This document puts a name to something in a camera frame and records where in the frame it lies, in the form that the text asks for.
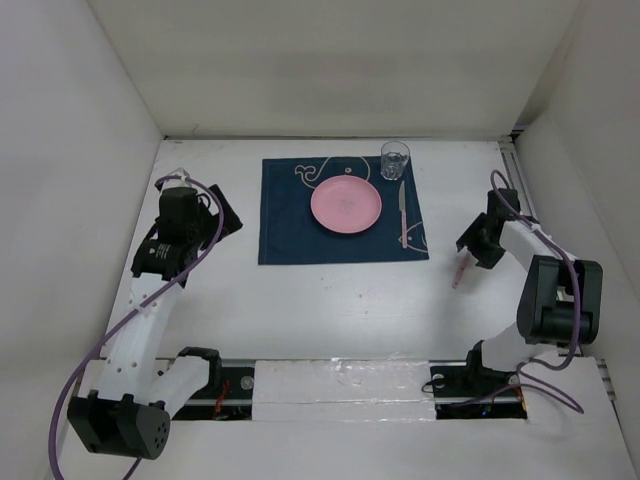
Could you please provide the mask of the pink plastic fork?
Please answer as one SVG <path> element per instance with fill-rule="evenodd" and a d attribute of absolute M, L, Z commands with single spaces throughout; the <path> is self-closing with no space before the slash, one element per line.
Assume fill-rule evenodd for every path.
<path fill-rule="evenodd" d="M 460 259 L 458 267 L 455 271 L 454 278 L 452 281 L 452 288 L 457 289 L 463 279 L 465 271 L 467 270 L 470 263 L 471 254 L 466 252 Z"/>

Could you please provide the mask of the blue whale placemat cloth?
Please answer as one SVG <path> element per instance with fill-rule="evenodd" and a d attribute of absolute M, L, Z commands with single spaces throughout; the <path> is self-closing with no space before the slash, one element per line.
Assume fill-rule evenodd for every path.
<path fill-rule="evenodd" d="M 429 258 L 427 235 L 411 165 L 399 181 L 383 179 L 378 156 L 276 158 L 262 161 L 261 265 L 316 265 L 422 261 Z M 311 195 L 338 175 L 367 180 L 379 192 L 382 212 L 364 232 L 339 234 L 313 217 Z M 408 248 L 401 245 L 398 190 L 405 181 Z"/>

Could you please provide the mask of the pink plastic knife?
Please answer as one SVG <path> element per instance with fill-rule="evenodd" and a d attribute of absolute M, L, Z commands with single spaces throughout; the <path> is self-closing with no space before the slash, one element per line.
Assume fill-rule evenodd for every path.
<path fill-rule="evenodd" d="M 405 181 L 400 183 L 398 190 L 398 208 L 400 212 L 401 220 L 401 245 L 403 249 L 408 248 L 408 228 L 407 228 L 407 216 L 406 216 L 406 189 Z"/>

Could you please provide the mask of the clear plastic cup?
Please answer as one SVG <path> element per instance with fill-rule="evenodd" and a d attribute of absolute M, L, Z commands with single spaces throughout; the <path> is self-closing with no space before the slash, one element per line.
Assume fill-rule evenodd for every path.
<path fill-rule="evenodd" d="M 381 147 L 381 176 L 385 180 L 399 180 L 411 158 L 409 147 L 401 141 L 389 141 Z"/>

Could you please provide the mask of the pink plastic plate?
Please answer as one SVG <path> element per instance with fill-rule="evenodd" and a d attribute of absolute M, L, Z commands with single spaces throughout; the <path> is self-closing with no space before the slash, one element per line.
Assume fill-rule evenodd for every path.
<path fill-rule="evenodd" d="M 310 200 L 315 220 L 339 234 L 357 234 L 373 226 L 382 212 L 382 199 L 367 180 L 339 175 L 316 187 Z"/>

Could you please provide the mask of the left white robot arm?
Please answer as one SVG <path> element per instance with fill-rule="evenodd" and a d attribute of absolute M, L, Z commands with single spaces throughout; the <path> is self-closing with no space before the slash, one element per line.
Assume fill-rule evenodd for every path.
<path fill-rule="evenodd" d="M 196 393 L 227 386 L 215 349 L 186 347 L 163 374 L 156 355 L 190 272 L 242 222 L 218 185 L 161 178 L 159 214 L 131 266 L 128 312 L 105 339 L 112 347 L 97 383 L 74 396 L 67 419 L 96 454 L 156 459 L 172 418 Z"/>

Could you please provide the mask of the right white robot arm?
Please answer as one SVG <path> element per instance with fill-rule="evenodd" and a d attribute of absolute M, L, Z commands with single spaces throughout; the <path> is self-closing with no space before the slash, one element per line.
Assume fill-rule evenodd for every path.
<path fill-rule="evenodd" d="M 515 322 L 481 340 L 468 352 L 460 383 L 476 391 L 500 387 L 518 365 L 546 346 L 566 347 L 573 356 L 594 342 L 599 330 L 603 269 L 595 261 L 567 253 L 532 217 L 520 212 L 518 193 L 498 188 L 487 208 L 456 241 L 476 265 L 490 270 L 505 254 L 526 270 Z"/>

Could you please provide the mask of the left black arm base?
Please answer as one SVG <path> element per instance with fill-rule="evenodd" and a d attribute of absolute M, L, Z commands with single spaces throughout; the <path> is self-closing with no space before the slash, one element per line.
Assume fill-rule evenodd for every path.
<path fill-rule="evenodd" d="M 176 421 L 244 421 L 252 418 L 255 362 L 223 360 L 221 379 L 193 394 Z"/>

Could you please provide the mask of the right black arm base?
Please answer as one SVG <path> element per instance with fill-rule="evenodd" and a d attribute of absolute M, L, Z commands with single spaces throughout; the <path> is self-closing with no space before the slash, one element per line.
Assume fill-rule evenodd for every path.
<path fill-rule="evenodd" d="M 432 394 L 437 420 L 520 419 L 526 413 L 520 389 L 507 389 L 513 372 L 482 365 L 480 345 L 464 360 L 429 363 L 430 378 L 422 392 Z"/>

